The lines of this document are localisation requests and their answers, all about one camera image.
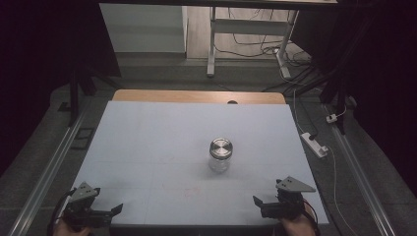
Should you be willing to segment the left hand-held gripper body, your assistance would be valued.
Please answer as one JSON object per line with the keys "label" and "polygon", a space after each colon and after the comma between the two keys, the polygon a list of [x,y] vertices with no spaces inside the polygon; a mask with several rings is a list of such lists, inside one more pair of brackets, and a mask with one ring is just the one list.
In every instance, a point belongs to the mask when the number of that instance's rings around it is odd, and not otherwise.
{"label": "left hand-held gripper body", "polygon": [[111,224],[111,211],[94,210],[92,203],[98,195],[94,188],[83,182],[71,195],[64,211],[63,219],[71,228],[100,228]]}

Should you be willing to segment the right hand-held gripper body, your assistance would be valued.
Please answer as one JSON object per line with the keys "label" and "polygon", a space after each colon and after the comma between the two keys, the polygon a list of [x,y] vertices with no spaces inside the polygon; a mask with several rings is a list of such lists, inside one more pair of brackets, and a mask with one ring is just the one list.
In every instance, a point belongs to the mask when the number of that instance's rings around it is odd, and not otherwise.
{"label": "right hand-held gripper body", "polygon": [[295,219],[305,210],[303,193],[315,193],[316,189],[291,176],[276,184],[277,203],[269,203],[261,208],[262,217]]}

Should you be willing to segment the clear glass jar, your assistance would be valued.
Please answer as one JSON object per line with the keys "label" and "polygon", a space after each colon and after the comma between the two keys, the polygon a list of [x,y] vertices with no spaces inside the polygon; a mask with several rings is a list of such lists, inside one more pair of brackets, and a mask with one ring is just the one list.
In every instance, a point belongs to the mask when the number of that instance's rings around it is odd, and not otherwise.
{"label": "clear glass jar", "polygon": [[227,159],[219,160],[209,155],[208,166],[210,167],[212,171],[217,172],[217,173],[222,173],[226,171],[228,167],[230,166],[231,157],[232,155]]}

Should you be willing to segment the round silver metal lid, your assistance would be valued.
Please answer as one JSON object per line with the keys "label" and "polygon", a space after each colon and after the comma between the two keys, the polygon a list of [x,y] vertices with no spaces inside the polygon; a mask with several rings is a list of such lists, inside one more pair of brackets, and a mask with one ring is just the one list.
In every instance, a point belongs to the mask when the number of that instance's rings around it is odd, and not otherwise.
{"label": "round silver metal lid", "polygon": [[209,145],[209,154],[219,160],[229,158],[233,152],[233,144],[225,138],[214,139]]}

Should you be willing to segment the person's left hand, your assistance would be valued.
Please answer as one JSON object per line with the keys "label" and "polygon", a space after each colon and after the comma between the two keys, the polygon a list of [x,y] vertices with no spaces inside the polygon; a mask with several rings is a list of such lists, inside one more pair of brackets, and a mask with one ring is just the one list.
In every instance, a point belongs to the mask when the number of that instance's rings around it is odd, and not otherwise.
{"label": "person's left hand", "polygon": [[80,231],[76,231],[64,220],[59,220],[53,229],[53,236],[89,236],[90,233],[90,227],[84,227]]}

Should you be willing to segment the person's right hand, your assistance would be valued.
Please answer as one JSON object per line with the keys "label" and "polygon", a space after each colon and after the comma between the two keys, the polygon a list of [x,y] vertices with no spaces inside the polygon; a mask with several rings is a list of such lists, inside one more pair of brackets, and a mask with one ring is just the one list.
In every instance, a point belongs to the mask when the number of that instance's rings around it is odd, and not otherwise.
{"label": "person's right hand", "polygon": [[293,220],[281,218],[280,223],[288,236],[316,236],[312,223],[304,215]]}

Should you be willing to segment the white power strip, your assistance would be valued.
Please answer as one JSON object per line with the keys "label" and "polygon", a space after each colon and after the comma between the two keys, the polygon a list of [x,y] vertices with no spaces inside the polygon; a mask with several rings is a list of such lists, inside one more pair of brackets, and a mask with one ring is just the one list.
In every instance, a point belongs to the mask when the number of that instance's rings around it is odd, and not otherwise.
{"label": "white power strip", "polygon": [[317,141],[314,135],[306,132],[300,135],[301,139],[305,144],[310,148],[310,150],[316,155],[317,158],[323,158],[328,155],[328,148],[326,146],[321,146]]}

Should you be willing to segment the pale blue board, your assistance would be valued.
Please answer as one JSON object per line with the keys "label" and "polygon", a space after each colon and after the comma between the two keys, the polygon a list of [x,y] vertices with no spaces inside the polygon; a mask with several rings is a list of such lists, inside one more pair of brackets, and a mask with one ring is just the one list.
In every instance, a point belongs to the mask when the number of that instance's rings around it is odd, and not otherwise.
{"label": "pale blue board", "polygon": [[[217,138],[233,144],[222,173]],[[74,183],[100,188],[95,209],[123,205],[114,226],[261,226],[253,196],[274,202],[288,176],[315,183],[286,104],[110,101]]]}

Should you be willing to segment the black stand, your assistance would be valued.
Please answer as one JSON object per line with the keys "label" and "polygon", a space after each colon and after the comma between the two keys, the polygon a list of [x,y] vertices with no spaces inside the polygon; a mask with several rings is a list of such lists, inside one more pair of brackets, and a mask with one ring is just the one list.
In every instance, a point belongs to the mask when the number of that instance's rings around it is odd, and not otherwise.
{"label": "black stand", "polygon": [[347,77],[344,74],[344,70],[340,68],[334,68],[326,75],[328,80],[324,90],[320,95],[321,103],[331,103],[336,98],[336,109],[334,124],[338,131],[344,135],[345,129],[343,125],[343,116],[346,112],[346,80]]}
{"label": "black stand", "polygon": [[72,127],[80,114],[79,108],[79,89],[82,90],[84,95],[94,96],[97,88],[93,82],[93,78],[97,78],[102,82],[105,82],[114,89],[122,89],[123,87],[112,80],[109,76],[96,70],[93,66],[77,66],[69,80],[70,88],[70,101],[60,106],[60,111],[70,112],[69,127]]}

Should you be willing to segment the wooden table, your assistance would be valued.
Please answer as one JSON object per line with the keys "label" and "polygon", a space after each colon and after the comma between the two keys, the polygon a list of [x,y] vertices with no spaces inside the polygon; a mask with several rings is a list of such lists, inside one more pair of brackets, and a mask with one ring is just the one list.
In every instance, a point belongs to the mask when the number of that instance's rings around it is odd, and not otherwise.
{"label": "wooden table", "polygon": [[118,89],[113,101],[149,101],[224,104],[285,104],[279,92]]}

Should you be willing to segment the metal floor rail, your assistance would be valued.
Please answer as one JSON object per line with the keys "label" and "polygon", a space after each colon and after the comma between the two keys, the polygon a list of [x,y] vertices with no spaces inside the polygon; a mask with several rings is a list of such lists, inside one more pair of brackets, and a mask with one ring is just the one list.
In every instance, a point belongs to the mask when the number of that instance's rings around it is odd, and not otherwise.
{"label": "metal floor rail", "polygon": [[351,171],[368,211],[378,228],[379,234],[381,236],[397,236],[391,220],[389,219],[380,198],[372,187],[348,137],[341,133],[335,123],[327,124],[327,126],[334,135],[335,141]]}
{"label": "metal floor rail", "polygon": [[30,226],[39,211],[41,204],[59,170],[69,148],[80,129],[82,122],[86,117],[90,102],[86,101],[81,105],[79,116],[75,119],[73,125],[66,129],[64,137],[61,139],[59,146],[55,149],[46,167],[42,171],[34,188],[32,189],[22,210],[18,214],[11,230],[7,236],[26,236]]}

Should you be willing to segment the white desk frame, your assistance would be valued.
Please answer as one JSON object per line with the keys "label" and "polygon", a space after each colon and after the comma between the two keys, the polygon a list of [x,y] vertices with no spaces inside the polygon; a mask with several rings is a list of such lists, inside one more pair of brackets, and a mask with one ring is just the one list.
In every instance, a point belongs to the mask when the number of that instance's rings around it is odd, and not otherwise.
{"label": "white desk frame", "polygon": [[272,53],[278,63],[279,72],[284,79],[290,79],[291,75],[284,60],[286,46],[293,28],[295,26],[298,12],[296,10],[288,11],[286,21],[274,22],[272,20],[232,20],[223,19],[216,16],[216,8],[211,7],[209,11],[209,48],[208,48],[208,65],[207,76],[212,78],[215,69],[215,36],[220,33],[226,34],[253,34],[253,35],[274,35],[281,36],[282,42]]}

